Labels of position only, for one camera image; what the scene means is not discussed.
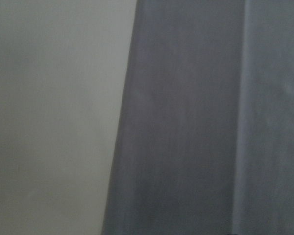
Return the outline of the brown t-shirt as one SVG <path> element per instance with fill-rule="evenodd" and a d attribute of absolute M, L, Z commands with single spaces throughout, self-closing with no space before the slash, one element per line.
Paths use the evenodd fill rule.
<path fill-rule="evenodd" d="M 294 235 L 294 0 L 140 0 L 104 235 Z"/>

